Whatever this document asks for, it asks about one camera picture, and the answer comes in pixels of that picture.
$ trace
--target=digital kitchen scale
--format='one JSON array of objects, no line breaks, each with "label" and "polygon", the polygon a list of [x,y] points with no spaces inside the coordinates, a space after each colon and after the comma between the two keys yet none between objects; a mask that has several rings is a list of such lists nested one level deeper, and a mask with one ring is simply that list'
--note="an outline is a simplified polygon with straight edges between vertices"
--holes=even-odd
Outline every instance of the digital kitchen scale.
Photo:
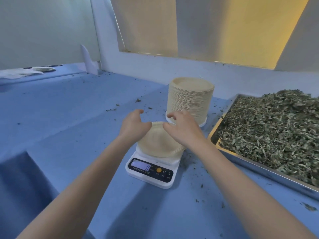
[{"label": "digital kitchen scale", "polygon": [[132,177],[162,189],[169,189],[174,183],[183,152],[173,157],[153,157],[143,153],[137,145],[125,169]]}]

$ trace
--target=dried herbs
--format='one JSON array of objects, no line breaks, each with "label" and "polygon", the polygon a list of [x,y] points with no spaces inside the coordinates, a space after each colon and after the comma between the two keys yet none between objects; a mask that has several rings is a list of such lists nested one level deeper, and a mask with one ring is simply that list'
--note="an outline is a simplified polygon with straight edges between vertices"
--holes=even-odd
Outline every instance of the dried herbs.
[{"label": "dried herbs", "polygon": [[241,97],[223,121],[221,147],[319,187],[319,97]]}]

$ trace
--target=left hand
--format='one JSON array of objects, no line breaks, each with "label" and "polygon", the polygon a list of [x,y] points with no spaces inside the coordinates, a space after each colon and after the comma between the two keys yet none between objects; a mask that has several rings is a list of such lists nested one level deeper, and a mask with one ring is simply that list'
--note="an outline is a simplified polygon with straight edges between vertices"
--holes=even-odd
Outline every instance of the left hand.
[{"label": "left hand", "polygon": [[141,140],[152,127],[151,122],[141,121],[140,114],[143,112],[142,109],[136,109],[130,112],[122,121],[119,137],[132,145]]}]

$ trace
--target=stainless steel tray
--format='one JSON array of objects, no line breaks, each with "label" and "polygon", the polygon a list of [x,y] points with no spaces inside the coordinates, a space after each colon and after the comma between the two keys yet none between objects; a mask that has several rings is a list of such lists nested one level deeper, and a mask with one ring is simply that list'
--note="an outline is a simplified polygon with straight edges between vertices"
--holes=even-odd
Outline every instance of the stainless steel tray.
[{"label": "stainless steel tray", "polygon": [[240,156],[234,152],[231,152],[231,151],[224,149],[224,148],[221,148],[219,146],[220,137],[218,135],[218,131],[221,129],[221,123],[222,123],[224,117],[230,111],[230,109],[234,106],[234,104],[236,104],[237,100],[243,96],[246,96],[246,95],[237,94],[236,96],[231,98],[231,103],[228,105],[227,109],[224,110],[222,117],[218,120],[216,125],[213,127],[213,129],[210,132],[210,134],[208,135],[207,139],[210,140],[213,144],[215,144],[216,147],[231,162],[236,163],[240,166],[243,166],[246,169],[249,169],[253,172],[256,172],[256,173],[258,173],[266,178],[274,180],[282,185],[285,185],[293,190],[296,190],[304,195],[307,195],[307,196],[319,201],[319,188],[317,188],[313,185],[309,185],[303,181],[297,180],[297,179],[290,177],[288,175],[285,175],[282,172],[271,169],[265,165],[262,165],[260,163],[255,162],[255,161],[252,161],[248,158]]}]

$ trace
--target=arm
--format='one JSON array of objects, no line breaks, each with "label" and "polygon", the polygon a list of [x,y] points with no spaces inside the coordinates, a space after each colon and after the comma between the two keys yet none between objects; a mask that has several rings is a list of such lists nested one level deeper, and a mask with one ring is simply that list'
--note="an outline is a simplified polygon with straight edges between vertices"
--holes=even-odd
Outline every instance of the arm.
[{"label": "arm", "polygon": [[18,236],[34,238],[81,238],[128,149],[152,127],[142,123],[140,113],[131,112],[118,137]]},{"label": "arm", "polygon": [[167,116],[174,117],[176,126],[165,123],[164,129],[203,162],[251,238],[316,238],[206,140],[188,112],[172,112]]}]

